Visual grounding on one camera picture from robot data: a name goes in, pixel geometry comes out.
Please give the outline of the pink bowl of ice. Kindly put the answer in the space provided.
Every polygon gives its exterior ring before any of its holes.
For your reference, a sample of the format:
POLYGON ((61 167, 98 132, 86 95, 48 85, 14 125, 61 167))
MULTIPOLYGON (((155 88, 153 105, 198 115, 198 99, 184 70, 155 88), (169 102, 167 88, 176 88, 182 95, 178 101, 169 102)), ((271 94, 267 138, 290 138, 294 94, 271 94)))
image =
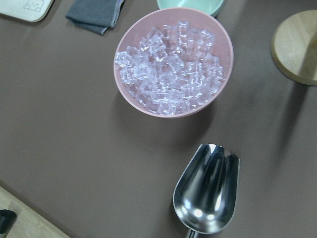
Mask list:
POLYGON ((208 106, 226 86, 233 46, 225 28, 199 10, 154 11, 123 35, 113 63, 125 100, 148 115, 181 118, 208 106))

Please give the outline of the steel ice scoop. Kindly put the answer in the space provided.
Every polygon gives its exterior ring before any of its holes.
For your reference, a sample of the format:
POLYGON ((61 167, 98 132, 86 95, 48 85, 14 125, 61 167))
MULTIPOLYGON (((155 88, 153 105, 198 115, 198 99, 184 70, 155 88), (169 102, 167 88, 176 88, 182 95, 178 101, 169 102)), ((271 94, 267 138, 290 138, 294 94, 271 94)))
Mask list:
POLYGON ((179 178, 173 207, 188 228, 186 237, 221 232, 233 218, 240 159, 215 144, 201 144, 179 178))

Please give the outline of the grey folded cloth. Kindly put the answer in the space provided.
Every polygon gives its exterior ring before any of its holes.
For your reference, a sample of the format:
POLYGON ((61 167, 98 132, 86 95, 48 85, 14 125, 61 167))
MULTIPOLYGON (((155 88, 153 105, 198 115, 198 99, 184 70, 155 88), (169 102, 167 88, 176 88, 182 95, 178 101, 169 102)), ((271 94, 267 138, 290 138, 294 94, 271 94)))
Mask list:
POLYGON ((76 0, 66 13, 75 26, 104 35, 114 28, 119 18, 123 0, 76 0))

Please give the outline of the green empty bowl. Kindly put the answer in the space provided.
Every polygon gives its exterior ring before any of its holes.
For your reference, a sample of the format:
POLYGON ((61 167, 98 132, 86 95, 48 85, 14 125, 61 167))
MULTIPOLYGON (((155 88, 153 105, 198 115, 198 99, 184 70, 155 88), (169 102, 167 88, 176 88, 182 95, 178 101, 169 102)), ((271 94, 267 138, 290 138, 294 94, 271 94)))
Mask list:
POLYGON ((172 7, 193 8, 213 17, 218 15, 224 3, 224 0, 157 0, 159 9, 172 7))

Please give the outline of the wooden mug tree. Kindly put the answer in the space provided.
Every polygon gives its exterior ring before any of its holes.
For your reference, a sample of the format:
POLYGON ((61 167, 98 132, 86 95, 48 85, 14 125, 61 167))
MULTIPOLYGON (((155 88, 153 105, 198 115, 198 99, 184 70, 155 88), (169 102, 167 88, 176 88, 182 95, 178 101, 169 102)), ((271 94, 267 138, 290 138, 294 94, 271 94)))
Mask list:
POLYGON ((273 35, 271 55, 285 76, 316 86, 317 11, 306 10, 285 19, 273 35))

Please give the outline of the cream rabbit tray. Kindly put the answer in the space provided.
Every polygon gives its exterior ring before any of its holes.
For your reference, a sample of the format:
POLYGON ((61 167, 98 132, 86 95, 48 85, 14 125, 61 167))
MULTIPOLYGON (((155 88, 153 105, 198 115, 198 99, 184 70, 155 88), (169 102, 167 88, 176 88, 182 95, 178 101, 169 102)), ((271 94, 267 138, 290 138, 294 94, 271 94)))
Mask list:
POLYGON ((38 22, 48 13, 53 0, 0 0, 0 13, 28 22, 38 22))

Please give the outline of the bamboo cutting board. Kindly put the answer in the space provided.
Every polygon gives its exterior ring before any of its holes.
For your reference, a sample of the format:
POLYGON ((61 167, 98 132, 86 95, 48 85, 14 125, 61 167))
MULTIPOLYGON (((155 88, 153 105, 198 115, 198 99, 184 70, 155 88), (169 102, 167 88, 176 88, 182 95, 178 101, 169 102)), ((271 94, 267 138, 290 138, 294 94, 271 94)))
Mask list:
POLYGON ((68 235, 21 200, 0 188, 0 208, 17 214, 7 238, 67 238, 68 235))

